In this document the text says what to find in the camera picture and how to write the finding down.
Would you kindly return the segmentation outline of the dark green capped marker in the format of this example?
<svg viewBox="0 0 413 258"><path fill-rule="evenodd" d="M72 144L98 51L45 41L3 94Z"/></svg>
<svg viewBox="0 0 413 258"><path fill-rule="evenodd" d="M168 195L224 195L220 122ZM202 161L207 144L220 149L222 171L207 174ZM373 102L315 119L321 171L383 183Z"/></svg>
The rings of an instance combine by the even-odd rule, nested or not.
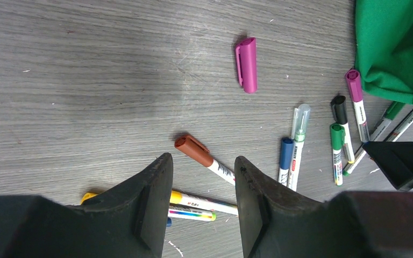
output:
<svg viewBox="0 0 413 258"><path fill-rule="evenodd" d="M389 127L395 117L399 114L399 112L404 108L405 104L401 102L392 102L391 105L386 109L386 111L381 116L381 119L376 123L374 131L370 136L370 141L377 140L384 131ZM363 147L360 148L355 153L355 162L352 164L348 164L343 169L343 175L350 175L354 169L358 166L359 162L365 157L366 152L364 151Z"/></svg>

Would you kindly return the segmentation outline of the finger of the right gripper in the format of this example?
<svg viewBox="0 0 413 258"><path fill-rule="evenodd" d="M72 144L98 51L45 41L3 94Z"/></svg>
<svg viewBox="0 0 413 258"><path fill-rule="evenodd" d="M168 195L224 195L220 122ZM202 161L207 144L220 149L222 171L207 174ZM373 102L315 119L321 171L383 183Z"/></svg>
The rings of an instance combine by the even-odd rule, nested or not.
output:
<svg viewBox="0 0 413 258"><path fill-rule="evenodd" d="M396 190L413 190L413 142L372 141L363 149Z"/></svg>

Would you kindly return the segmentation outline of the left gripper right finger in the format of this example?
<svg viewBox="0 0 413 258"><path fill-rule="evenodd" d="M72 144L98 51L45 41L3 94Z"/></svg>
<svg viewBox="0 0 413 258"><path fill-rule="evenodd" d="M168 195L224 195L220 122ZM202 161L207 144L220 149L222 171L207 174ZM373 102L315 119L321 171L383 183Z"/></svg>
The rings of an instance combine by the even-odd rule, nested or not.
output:
<svg viewBox="0 0 413 258"><path fill-rule="evenodd" d="M243 156L234 170L244 257L413 257L413 192L344 191L318 202Z"/></svg>

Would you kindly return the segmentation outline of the magenta pen cap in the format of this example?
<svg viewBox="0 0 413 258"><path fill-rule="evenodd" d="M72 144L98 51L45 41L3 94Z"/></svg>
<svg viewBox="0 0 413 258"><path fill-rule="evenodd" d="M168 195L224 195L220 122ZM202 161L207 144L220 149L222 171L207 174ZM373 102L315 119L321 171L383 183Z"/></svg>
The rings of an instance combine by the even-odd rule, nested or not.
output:
<svg viewBox="0 0 413 258"><path fill-rule="evenodd" d="M256 38L250 37L235 47L238 83L248 94L258 89Z"/></svg>

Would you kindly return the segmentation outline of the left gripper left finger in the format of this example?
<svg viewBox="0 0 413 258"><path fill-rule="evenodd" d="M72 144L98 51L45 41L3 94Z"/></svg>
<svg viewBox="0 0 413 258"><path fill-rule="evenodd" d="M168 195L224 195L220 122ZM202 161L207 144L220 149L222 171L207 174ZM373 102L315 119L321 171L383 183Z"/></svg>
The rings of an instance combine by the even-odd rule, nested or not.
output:
<svg viewBox="0 0 413 258"><path fill-rule="evenodd" d="M81 205L0 196L0 257L161 257L173 184L164 153Z"/></svg>

